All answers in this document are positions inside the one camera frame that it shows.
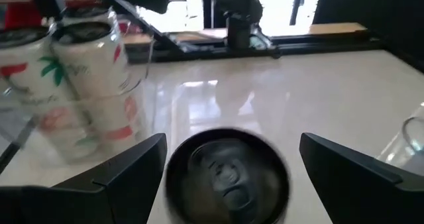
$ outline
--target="green palm tree graphic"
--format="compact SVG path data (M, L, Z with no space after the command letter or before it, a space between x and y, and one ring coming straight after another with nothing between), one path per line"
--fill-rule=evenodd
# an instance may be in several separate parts
M65 70L63 65L59 62L57 58L49 57L49 56L43 56L38 61L48 62L48 65L41 70L41 77L44 77L49 72L54 70L54 84L57 86L60 85L60 82L62 82L64 76L65 76Z

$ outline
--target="can lid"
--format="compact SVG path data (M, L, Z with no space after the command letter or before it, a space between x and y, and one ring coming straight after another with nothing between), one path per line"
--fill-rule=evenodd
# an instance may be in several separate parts
M60 27L52 37L60 44L79 44L104 38L111 32L112 27L107 23L85 22Z
M0 30L0 49L30 44L48 34L46 27L28 27Z
M109 7L96 5L88 7L69 7L65 10L65 16L69 18L92 18L104 15L109 11Z

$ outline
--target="white table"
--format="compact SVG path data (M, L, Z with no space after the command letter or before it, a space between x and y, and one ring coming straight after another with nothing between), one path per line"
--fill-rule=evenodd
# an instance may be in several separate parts
M134 67L134 74L143 75L144 69ZM275 144L290 168L286 223L330 224L299 154L301 133L377 156L424 100L423 87L422 74L377 50L155 64L144 95L150 98L146 109L154 120L152 130L167 134L168 159L182 141L205 129L230 126L259 133ZM0 176L0 185L53 186L100 162L40 163L34 158L38 140L36 134L29 138ZM148 223L169 222L160 187Z

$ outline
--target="glossy white surface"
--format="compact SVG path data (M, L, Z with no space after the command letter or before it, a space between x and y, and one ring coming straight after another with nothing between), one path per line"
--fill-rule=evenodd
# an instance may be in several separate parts
M133 71L143 75L144 69ZM144 96L150 126L167 135L168 159L181 142L205 129L238 127L261 134L290 169L286 223L328 224L298 151L301 133L376 156L424 100L423 87L424 76L412 67L387 52L367 51L153 64ZM99 162L46 173L24 153L0 176L0 185L51 186ZM169 223L162 188L149 224Z

